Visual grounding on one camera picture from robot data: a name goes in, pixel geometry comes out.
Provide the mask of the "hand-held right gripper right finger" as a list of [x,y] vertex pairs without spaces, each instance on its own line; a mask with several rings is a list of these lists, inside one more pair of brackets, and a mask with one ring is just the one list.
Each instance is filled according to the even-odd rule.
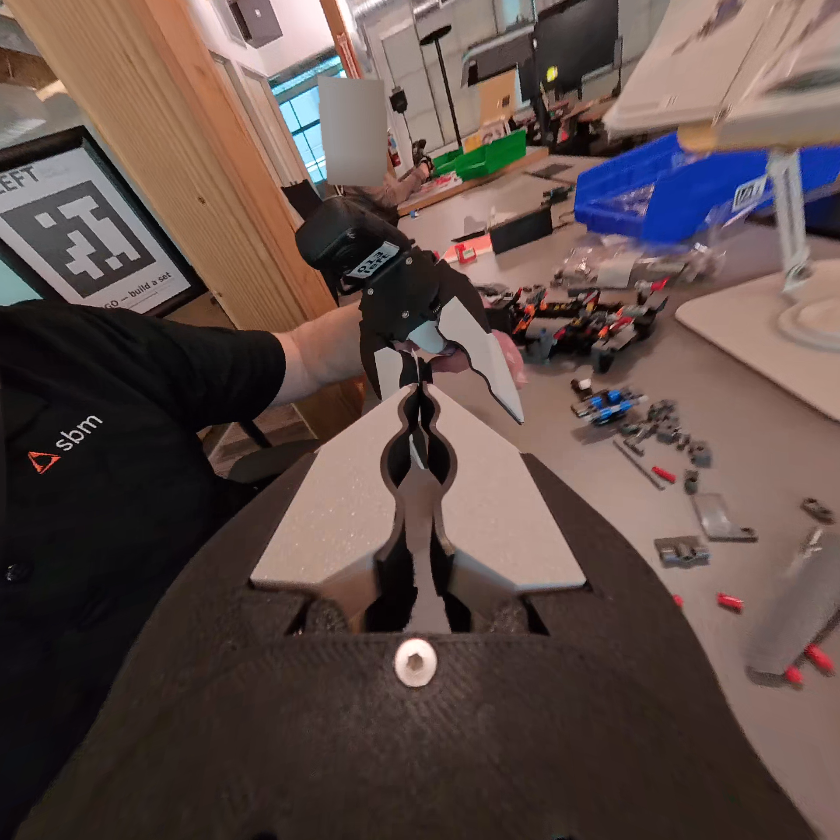
[[468,611],[569,590],[585,573],[524,454],[432,384],[420,414],[440,486],[430,562],[438,595]]

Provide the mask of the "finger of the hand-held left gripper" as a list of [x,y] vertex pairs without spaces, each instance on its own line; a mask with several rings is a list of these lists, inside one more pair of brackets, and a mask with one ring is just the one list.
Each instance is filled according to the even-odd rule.
[[519,425],[524,424],[518,388],[494,334],[487,331],[482,322],[456,297],[442,307],[438,332],[465,353],[469,368],[484,379],[494,399],[511,418]]
[[406,409],[406,418],[409,423],[408,451],[418,468],[428,470],[427,440],[422,427],[424,394],[421,389],[421,374],[417,357],[414,352],[385,347],[374,352],[374,371],[382,403],[399,393],[404,387],[409,385],[414,387],[415,401]]

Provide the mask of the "blue and black lego assembly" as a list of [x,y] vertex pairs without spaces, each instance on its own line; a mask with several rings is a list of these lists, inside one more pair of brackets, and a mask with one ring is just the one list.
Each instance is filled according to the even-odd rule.
[[635,407],[648,402],[648,396],[633,387],[612,388],[595,392],[570,406],[572,414],[589,425],[608,425]]

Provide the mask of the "grey lego axle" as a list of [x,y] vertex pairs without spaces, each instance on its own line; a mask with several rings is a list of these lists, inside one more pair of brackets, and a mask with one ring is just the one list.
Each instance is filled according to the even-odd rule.
[[665,483],[660,478],[657,478],[656,475],[650,471],[638,457],[633,455],[626,447],[624,447],[622,443],[616,439],[613,439],[611,443],[616,451],[618,451],[619,454],[622,455],[635,468],[635,470],[657,490],[662,491],[666,489]]

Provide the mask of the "clear bag with lego parts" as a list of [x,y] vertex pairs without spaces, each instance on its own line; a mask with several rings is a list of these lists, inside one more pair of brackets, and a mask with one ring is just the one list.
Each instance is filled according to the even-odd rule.
[[562,259],[551,285],[566,290],[640,290],[664,280],[691,282],[713,277],[724,258],[724,251],[701,242],[652,244],[620,237],[587,240]]

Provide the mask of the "grey lego panel with holes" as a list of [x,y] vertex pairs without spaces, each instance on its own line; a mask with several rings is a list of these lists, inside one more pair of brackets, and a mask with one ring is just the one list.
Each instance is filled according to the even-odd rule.
[[781,577],[775,599],[749,636],[745,647],[748,672],[799,685],[799,664],[804,660],[832,673],[834,662],[821,645],[838,609],[838,531],[817,528]]

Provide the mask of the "lego instruction booklet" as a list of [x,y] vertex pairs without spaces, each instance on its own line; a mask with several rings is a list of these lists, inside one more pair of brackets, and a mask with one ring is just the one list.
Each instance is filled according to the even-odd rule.
[[838,144],[839,2],[671,2],[604,125],[695,152]]

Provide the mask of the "person's left hand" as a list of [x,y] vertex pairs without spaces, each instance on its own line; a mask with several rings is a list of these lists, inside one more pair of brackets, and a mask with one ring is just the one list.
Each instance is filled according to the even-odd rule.
[[[527,383],[524,361],[517,345],[511,337],[499,330],[492,330],[495,341],[499,344],[514,385],[520,391]],[[433,373],[461,373],[471,371],[472,367],[466,352],[456,343],[448,342],[442,353],[431,355],[428,362]]]

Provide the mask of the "black office chair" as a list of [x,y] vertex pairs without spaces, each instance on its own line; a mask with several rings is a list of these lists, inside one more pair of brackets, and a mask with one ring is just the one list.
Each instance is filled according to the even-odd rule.
[[237,426],[257,449],[238,458],[230,467],[227,479],[240,485],[266,486],[293,467],[299,459],[314,454],[320,441],[308,438],[273,445],[254,420],[211,426],[199,435],[203,452],[208,460],[221,444],[226,432]]

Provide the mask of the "black power adapter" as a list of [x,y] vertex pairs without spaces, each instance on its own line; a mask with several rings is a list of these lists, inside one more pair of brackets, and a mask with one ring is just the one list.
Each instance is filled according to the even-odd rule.
[[549,237],[552,232],[553,216],[549,205],[507,218],[488,228],[491,250],[495,256]]

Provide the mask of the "dark grey piece with blue pin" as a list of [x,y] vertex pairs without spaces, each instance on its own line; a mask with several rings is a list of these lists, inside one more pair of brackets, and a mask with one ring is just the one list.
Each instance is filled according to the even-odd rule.
[[654,549],[665,567],[692,568],[711,560],[708,546],[694,535],[655,539]]

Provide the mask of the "cluster of dark grey connectors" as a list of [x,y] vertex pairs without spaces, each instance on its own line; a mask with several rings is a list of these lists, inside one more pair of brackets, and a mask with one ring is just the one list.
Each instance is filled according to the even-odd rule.
[[[617,440],[650,471],[653,466],[667,468],[646,460],[646,442],[653,440],[686,455],[689,467],[686,468],[681,483],[684,492],[690,497],[700,493],[700,472],[713,466],[714,458],[710,444],[705,439],[692,436],[683,428],[677,415],[677,405],[673,401],[657,402],[649,407],[642,421],[622,425]],[[675,487],[677,481],[674,485],[663,482],[665,487]]]

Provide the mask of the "empty clear plastic bag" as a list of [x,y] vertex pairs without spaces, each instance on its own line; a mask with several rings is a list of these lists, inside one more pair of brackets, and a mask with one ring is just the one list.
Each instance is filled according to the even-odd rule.
[[593,201],[593,207],[605,214],[645,218],[655,186],[656,183],[651,182],[620,194],[600,196]]

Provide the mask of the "blue bin with square tag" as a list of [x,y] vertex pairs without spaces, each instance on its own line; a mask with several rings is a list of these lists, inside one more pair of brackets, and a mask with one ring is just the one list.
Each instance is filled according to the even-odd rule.
[[[694,238],[708,227],[773,203],[767,150],[690,153],[676,132],[581,173],[574,190],[574,219],[587,231],[652,244]],[[655,182],[645,218],[603,213],[593,201]]]

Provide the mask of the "black monitor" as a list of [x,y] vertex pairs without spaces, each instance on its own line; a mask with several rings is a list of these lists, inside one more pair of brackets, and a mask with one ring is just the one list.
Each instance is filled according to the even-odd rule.
[[610,67],[619,38],[617,1],[565,1],[538,14],[532,31],[540,83],[558,95]]

